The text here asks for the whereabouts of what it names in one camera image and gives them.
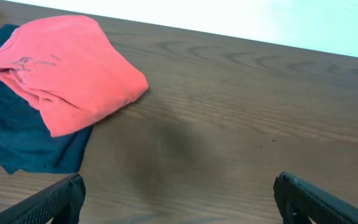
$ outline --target folded shirt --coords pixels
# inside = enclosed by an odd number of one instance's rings
[[[0,80],[40,111],[53,137],[103,119],[149,87],[86,16],[20,26],[0,47]]]
[[[0,29],[0,47],[18,28]],[[92,126],[52,138],[39,111],[0,81],[0,165],[9,174],[28,172],[72,173],[80,168]]]

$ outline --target white wall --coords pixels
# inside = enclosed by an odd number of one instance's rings
[[[358,0],[9,0],[358,57]]]

